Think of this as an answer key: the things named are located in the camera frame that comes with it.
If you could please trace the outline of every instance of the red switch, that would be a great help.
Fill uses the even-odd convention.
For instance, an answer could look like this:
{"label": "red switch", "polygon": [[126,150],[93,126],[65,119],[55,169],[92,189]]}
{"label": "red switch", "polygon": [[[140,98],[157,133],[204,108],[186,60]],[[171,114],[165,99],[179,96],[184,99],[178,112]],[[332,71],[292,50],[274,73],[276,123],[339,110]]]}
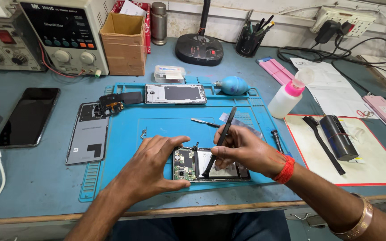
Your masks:
{"label": "red switch", "polygon": [[14,41],[13,37],[7,30],[0,29],[0,40],[5,44],[16,44],[16,41]]}
{"label": "red switch", "polygon": [[350,30],[348,32],[351,32],[351,30],[355,27],[355,25],[351,25]]}

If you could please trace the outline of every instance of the pen holder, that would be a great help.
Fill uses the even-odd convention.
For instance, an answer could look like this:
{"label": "pen holder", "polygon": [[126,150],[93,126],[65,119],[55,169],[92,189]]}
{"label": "pen holder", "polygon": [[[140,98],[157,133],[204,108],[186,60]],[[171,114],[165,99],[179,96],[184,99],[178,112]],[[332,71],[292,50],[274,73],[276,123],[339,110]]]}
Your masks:
{"label": "pen holder", "polygon": [[248,29],[243,27],[241,33],[239,34],[238,41],[236,41],[235,51],[243,57],[254,57],[267,31],[259,36],[256,36],[255,33],[249,33]]}

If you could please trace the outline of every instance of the red-bordered mat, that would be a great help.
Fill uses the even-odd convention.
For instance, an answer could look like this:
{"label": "red-bordered mat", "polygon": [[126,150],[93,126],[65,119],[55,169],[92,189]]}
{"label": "red-bordered mat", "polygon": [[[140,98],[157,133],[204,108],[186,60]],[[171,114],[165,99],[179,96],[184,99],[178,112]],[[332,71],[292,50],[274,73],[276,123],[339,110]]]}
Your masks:
{"label": "red-bordered mat", "polygon": [[[365,162],[339,161],[346,172],[346,174],[340,176],[315,138],[312,129],[302,120],[304,116],[289,114],[284,120],[309,170],[338,186],[386,185],[386,149],[361,119],[352,117],[339,118],[347,125],[347,132],[362,133],[356,136],[357,140],[353,140],[353,143]],[[317,121],[323,117],[320,115],[308,116],[313,116]],[[328,145],[320,126],[318,126],[318,130],[321,138]]]}

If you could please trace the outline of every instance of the power socket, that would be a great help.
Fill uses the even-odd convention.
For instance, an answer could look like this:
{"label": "power socket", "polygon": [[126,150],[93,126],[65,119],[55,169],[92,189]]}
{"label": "power socket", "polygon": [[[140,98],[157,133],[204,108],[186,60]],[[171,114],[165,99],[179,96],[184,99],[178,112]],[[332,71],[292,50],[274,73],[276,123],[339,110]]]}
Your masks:
{"label": "power socket", "polygon": [[346,11],[336,8],[321,7],[317,13],[317,21],[310,28],[310,31],[317,33],[321,26],[327,20],[339,22],[341,25],[345,22],[351,24],[351,31],[345,35],[348,38],[358,38],[369,28],[369,26],[376,21],[376,17],[372,14]]}

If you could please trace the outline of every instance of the drawer handle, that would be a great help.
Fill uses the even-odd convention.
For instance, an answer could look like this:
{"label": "drawer handle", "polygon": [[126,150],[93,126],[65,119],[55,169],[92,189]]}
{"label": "drawer handle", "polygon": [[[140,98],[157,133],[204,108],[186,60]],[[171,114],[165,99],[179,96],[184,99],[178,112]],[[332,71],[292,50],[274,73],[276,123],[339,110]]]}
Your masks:
{"label": "drawer handle", "polygon": [[310,213],[306,213],[304,218],[300,218],[296,214],[291,214],[291,216],[295,216],[297,219],[300,219],[300,220],[305,220],[308,217],[308,215],[310,215]]}

